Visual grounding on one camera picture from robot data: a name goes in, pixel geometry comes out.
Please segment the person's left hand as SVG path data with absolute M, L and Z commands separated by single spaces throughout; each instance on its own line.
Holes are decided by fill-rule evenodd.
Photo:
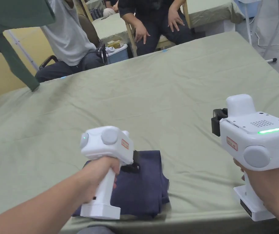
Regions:
M 120 172 L 118 159 L 104 156 L 100 159 L 92 160 L 80 171 L 83 183 L 83 203 L 89 203 L 96 196 L 100 183 L 110 171 L 113 172 L 111 188 L 114 189 L 116 187 L 116 177 Z

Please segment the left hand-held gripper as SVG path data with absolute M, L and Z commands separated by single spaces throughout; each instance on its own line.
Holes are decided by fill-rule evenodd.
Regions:
M 140 173 L 139 154 L 129 138 L 128 131 L 114 126 L 103 126 L 87 130 L 80 139 L 81 153 L 90 161 L 103 156 L 117 158 L 125 173 Z M 96 196 L 88 204 L 80 207 L 80 216 L 95 219 L 120 219 L 120 208 L 110 204 L 113 172 L 110 171 L 100 183 Z

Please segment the person's right hand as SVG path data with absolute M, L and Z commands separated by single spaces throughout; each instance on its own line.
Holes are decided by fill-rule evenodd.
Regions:
M 253 190 L 264 203 L 265 207 L 276 217 L 279 214 L 279 168 L 266 171 L 252 171 L 246 169 L 237 160 L 234 163 L 247 175 Z

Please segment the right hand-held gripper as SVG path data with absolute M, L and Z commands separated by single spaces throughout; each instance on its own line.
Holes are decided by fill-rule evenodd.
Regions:
M 246 169 L 266 171 L 279 168 L 279 118 L 257 112 L 251 96 L 240 94 L 226 100 L 227 108 L 215 109 L 212 132 L 222 147 Z M 234 187 L 241 206 L 254 221 L 276 218 L 253 190 L 244 172 L 245 185 Z

